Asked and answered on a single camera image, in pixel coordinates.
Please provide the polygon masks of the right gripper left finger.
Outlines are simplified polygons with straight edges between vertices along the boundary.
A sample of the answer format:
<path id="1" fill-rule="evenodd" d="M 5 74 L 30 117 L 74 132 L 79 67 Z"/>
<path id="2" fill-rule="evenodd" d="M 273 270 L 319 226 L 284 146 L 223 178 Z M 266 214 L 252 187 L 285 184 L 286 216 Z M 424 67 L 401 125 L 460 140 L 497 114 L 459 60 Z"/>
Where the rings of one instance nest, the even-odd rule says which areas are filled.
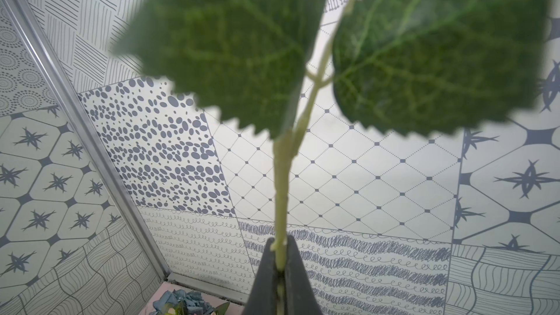
<path id="1" fill-rule="evenodd" d="M 266 242 L 258 272 L 242 315 L 276 314 L 279 274 L 276 269 L 275 252 L 271 250 L 273 243 L 274 238 L 269 238 Z"/>

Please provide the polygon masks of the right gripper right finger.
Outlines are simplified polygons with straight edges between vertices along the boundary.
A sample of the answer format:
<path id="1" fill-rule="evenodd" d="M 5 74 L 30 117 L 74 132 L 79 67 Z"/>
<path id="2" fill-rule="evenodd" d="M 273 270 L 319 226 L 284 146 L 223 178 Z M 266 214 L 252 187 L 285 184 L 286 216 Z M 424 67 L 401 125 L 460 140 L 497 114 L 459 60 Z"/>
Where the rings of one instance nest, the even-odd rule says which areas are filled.
<path id="1" fill-rule="evenodd" d="M 316 301 L 298 245 L 287 236 L 287 265 L 284 272 L 288 315 L 322 315 Z"/>

